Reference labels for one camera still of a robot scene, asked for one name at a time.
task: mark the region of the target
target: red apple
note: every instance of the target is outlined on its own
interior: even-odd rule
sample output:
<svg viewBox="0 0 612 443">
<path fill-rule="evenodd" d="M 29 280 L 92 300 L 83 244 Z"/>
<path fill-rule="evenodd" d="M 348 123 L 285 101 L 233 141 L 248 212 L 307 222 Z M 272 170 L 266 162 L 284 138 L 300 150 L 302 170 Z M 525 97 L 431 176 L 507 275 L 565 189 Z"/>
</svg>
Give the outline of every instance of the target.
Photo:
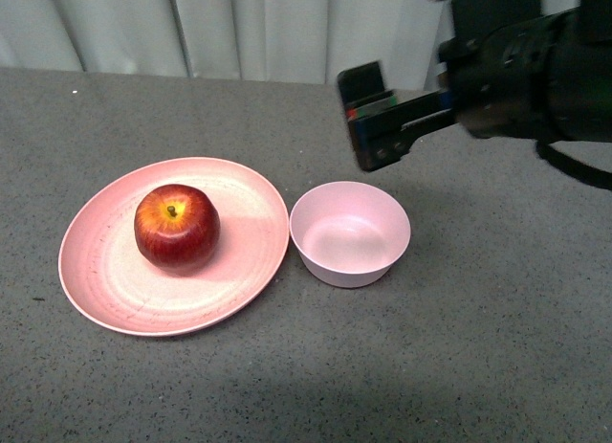
<svg viewBox="0 0 612 443">
<path fill-rule="evenodd" d="M 213 255 L 221 222 L 208 196 L 186 185 L 164 185 L 136 208 L 134 233 L 141 254 L 159 267 L 204 264 Z"/>
</svg>

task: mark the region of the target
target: gray countertop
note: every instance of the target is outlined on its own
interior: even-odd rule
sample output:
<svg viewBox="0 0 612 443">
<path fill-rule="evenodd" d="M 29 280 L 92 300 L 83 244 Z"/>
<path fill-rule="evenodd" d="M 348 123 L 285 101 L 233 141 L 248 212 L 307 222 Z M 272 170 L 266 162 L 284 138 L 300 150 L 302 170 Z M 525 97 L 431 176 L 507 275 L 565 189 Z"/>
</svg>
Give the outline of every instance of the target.
<svg viewBox="0 0 612 443">
<path fill-rule="evenodd" d="M 0 144 L 2 442 L 612 441 L 612 195 L 532 142 L 456 125 L 366 174 L 331 86 L 0 69 Z M 612 168 L 612 145 L 561 147 Z M 58 278 L 68 225 L 186 156 L 255 169 L 288 210 L 326 182 L 382 188 L 410 246 L 341 290 L 290 243 L 251 304 L 188 336 L 92 323 Z"/>
</svg>

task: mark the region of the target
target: black robotic arm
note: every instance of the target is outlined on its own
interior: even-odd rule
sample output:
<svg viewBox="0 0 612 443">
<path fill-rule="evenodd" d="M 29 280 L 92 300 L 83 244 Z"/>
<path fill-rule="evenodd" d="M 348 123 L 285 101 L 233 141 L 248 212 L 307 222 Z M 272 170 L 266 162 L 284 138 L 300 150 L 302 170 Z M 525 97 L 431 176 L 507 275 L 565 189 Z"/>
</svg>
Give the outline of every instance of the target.
<svg viewBox="0 0 612 443">
<path fill-rule="evenodd" d="M 541 14 L 540 0 L 451 0 L 455 36 L 438 50 L 441 89 L 398 103 L 378 62 L 344 71 L 339 93 L 363 170 L 400 161 L 420 137 L 461 123 L 477 138 L 536 141 L 566 174 L 612 189 L 612 174 L 551 147 L 612 143 L 612 0 Z"/>
</svg>

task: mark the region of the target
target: pink bowl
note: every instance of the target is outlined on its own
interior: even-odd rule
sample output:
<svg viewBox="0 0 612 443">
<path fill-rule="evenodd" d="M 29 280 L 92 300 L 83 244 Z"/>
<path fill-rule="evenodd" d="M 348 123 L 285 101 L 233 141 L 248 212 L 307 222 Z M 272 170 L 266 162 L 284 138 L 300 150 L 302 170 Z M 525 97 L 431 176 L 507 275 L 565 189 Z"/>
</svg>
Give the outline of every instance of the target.
<svg viewBox="0 0 612 443">
<path fill-rule="evenodd" d="M 308 270 L 343 288 L 381 278 L 410 241 L 402 206 L 381 189 L 358 182 L 311 189 L 295 203 L 289 227 Z"/>
</svg>

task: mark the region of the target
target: bowl rim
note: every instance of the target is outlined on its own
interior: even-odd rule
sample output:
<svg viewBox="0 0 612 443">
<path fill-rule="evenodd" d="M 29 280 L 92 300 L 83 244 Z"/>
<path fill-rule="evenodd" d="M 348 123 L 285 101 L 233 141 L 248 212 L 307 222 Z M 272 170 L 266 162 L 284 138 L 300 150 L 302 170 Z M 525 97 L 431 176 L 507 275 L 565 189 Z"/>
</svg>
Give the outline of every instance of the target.
<svg viewBox="0 0 612 443">
<path fill-rule="evenodd" d="M 307 254 L 303 250 L 303 248 L 297 243 L 297 241 L 295 240 L 295 235 L 294 235 L 294 215 L 295 215 L 296 208 L 303 201 L 303 199 L 306 196 L 310 195 L 312 192 L 314 192 L 316 190 L 320 190 L 322 188 L 329 188 L 332 185 L 359 185 L 359 186 L 362 186 L 364 188 L 374 189 L 374 190 L 382 193 L 384 196 L 387 196 L 391 201 L 393 201 L 393 203 L 404 214 L 404 216 L 405 216 L 405 223 L 407 225 L 408 237 L 407 237 L 407 240 L 406 240 L 405 244 L 402 246 L 402 248 L 399 250 L 399 252 L 393 257 L 393 259 L 389 260 L 388 263 L 384 264 L 383 266 L 377 266 L 375 268 L 366 269 L 366 270 L 363 270 L 363 271 L 343 271 L 343 270 L 340 270 L 340 269 L 336 269 L 336 268 L 327 266 L 325 264 L 322 264 L 320 261 L 312 259 L 309 256 L 309 254 Z M 412 225 L 410 224 L 410 218 L 408 217 L 408 214 L 405 211 L 405 209 L 402 206 L 402 204 L 400 204 L 395 197 L 393 197 L 391 194 L 386 192 L 384 189 L 375 187 L 373 185 L 369 185 L 369 184 L 364 183 L 364 182 L 355 182 L 355 181 L 352 181 L 352 180 L 338 180 L 336 182 L 323 183 L 321 185 L 313 187 L 313 188 L 309 189 L 308 191 L 306 191 L 305 193 L 303 193 L 299 197 L 299 199 L 297 199 L 297 201 L 295 202 L 294 206 L 292 207 L 291 213 L 289 215 L 289 233 L 290 233 L 292 242 L 295 244 L 295 247 L 298 249 L 299 253 L 302 255 L 302 259 L 306 258 L 311 263 L 313 263 L 316 266 L 318 266 L 319 268 L 327 270 L 327 271 L 332 272 L 332 273 L 337 273 L 337 274 L 346 275 L 346 276 L 364 276 L 364 275 L 369 275 L 369 274 L 377 273 L 378 271 L 381 271 L 383 269 L 388 269 L 389 267 L 391 267 L 391 265 L 393 265 L 398 259 L 400 259 L 402 257 L 402 255 L 405 253 L 405 251 L 408 248 L 408 245 L 410 243 L 410 239 L 412 238 Z"/>
</svg>

